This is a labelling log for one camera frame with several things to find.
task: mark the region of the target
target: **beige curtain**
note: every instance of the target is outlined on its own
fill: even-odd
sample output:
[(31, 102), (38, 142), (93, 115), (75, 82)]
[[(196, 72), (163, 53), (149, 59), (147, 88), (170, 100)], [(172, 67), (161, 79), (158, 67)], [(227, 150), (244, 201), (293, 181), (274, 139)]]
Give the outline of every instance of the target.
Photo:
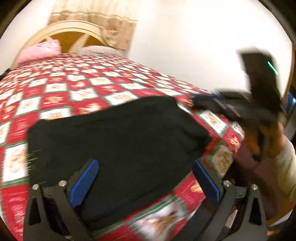
[(141, 0), (56, 0), (49, 24), (83, 20), (101, 27), (102, 38), (117, 49), (130, 48)]

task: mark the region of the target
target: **beige sleeve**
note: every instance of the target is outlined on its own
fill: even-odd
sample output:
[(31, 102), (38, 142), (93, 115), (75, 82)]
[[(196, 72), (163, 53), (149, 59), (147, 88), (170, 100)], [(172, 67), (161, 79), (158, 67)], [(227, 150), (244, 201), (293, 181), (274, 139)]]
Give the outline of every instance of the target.
[(279, 187), (285, 197), (296, 203), (296, 154), (293, 144), (287, 139), (285, 149), (273, 159)]

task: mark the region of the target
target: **wooden headboard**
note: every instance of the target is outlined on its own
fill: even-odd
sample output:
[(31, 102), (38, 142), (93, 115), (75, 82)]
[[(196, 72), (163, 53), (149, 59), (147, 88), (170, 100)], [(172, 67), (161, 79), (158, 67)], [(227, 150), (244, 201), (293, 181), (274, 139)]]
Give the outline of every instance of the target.
[(23, 49), (50, 38), (60, 41), (62, 53), (76, 53), (78, 48), (90, 45), (110, 47), (101, 37), (101, 29), (99, 26), (80, 20), (60, 21), (48, 25), (33, 35), (18, 52), (11, 69), (15, 69), (18, 66), (17, 59)]

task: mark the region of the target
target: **pink pillow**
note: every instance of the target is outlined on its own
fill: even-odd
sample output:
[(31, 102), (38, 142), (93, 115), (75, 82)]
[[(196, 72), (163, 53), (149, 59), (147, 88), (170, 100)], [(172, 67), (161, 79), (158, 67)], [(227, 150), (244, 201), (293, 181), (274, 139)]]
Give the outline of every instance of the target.
[(20, 52), (17, 60), (18, 64), (27, 63), (29, 61), (55, 57), (61, 54), (61, 46), (57, 39), (50, 42), (42, 42), (24, 49)]

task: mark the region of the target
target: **white pillow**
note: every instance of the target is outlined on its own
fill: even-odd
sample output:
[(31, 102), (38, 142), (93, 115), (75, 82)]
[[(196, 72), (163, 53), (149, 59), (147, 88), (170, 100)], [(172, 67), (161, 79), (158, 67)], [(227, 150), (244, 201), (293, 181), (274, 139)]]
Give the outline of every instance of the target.
[(116, 49), (106, 47), (106, 46), (87, 46), (78, 48), (77, 54), (79, 55), (118, 55), (121, 56), (120, 52)]

